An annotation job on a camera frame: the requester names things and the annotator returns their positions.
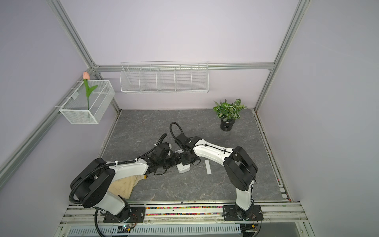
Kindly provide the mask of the white battery cover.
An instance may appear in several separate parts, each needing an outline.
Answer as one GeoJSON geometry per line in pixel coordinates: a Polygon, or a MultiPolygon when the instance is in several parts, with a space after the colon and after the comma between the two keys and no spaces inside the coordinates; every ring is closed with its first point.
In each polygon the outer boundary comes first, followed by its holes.
{"type": "Polygon", "coordinates": [[[209,160],[205,160],[205,167],[206,167],[206,172],[208,175],[212,174],[211,167],[210,167],[210,162],[209,160]]]}

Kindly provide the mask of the white digital alarm clock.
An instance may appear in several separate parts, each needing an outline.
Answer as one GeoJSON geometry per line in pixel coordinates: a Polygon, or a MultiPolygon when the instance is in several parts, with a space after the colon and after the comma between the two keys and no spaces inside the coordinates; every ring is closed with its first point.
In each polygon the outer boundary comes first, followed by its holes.
{"type": "MultiPolygon", "coordinates": [[[[182,150],[176,150],[174,153],[175,154],[181,154],[181,153],[183,153],[183,151],[182,150]]],[[[180,174],[182,174],[182,173],[190,171],[190,164],[183,165],[182,163],[179,163],[176,165],[176,168],[177,168],[178,172],[180,174]]]]}

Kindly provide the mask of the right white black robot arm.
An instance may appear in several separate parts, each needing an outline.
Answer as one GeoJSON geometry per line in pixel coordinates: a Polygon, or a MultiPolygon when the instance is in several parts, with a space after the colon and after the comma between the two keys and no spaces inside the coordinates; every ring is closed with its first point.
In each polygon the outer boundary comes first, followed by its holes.
{"type": "Polygon", "coordinates": [[[182,150],[179,154],[182,165],[186,166],[205,158],[224,167],[228,179],[236,188],[235,204],[223,205],[225,221],[258,222],[264,219],[261,207],[254,204],[252,197],[258,167],[242,147],[225,148],[197,136],[187,137],[177,122],[172,122],[169,130],[175,143],[182,150]]]}

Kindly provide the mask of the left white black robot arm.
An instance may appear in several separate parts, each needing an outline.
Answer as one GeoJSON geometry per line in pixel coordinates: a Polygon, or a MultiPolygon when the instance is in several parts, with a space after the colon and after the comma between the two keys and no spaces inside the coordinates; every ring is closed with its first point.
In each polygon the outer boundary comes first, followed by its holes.
{"type": "Polygon", "coordinates": [[[156,173],[159,168],[167,170],[179,163],[170,144],[164,141],[166,136],[164,133],[152,149],[130,161],[106,162],[97,158],[72,181],[69,201],[81,204],[84,208],[95,208],[94,224],[99,236],[104,236],[98,224],[100,211],[113,216],[117,222],[132,222],[128,230],[132,230],[138,223],[138,216],[127,199],[109,190],[113,183],[132,176],[156,173]]]}

